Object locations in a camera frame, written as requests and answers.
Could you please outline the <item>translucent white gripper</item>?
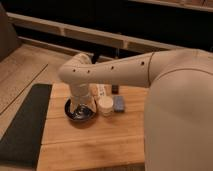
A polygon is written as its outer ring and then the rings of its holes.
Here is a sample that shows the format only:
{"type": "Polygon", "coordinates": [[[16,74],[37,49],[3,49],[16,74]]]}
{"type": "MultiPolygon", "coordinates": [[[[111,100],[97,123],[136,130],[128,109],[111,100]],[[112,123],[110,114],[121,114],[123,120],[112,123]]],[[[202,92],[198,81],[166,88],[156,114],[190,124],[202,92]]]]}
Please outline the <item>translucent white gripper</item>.
{"type": "Polygon", "coordinates": [[[93,101],[88,84],[70,85],[69,88],[71,92],[69,99],[73,104],[71,110],[74,110],[78,104],[90,104],[93,101]]]}

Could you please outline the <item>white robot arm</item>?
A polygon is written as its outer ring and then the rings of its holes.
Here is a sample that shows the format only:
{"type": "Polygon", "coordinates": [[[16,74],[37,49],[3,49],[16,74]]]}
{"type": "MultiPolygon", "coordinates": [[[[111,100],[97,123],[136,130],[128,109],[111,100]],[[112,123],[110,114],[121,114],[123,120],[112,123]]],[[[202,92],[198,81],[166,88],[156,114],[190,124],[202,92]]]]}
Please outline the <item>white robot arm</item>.
{"type": "Polygon", "coordinates": [[[213,171],[213,53],[178,49],[98,64],[78,54],[60,67],[59,77],[83,104],[88,83],[147,87],[145,169],[213,171]]]}

